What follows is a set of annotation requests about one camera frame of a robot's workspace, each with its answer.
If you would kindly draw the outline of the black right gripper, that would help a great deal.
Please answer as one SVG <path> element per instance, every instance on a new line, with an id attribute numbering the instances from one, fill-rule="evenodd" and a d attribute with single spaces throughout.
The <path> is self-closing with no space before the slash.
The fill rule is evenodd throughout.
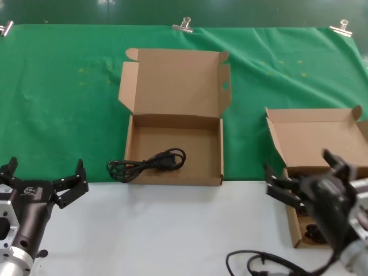
<path id="1" fill-rule="evenodd" d="M 293 208 L 305 205 L 330 247 L 334 251 L 341 251 L 356 238 L 348 223 L 356 192 L 348 183 L 357 179 L 357 169 L 328 149 L 323 150 L 323 159 L 330 167 L 328 172 L 302 180 L 277 178 L 274 169 L 264 163 L 266 194 Z"/>

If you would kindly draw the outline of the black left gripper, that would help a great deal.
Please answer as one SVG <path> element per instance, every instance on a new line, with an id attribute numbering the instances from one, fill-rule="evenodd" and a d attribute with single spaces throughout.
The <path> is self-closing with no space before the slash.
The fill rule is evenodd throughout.
<path id="1" fill-rule="evenodd" d="M 14 156 L 1 166 L 1 184 L 11 185 L 15 192 L 19 229 L 13 246 L 36 259 L 54 204 L 64 209 L 89 191 L 83 160 L 75 174 L 54 181 L 21 180 L 14 176 L 18 161 Z"/>

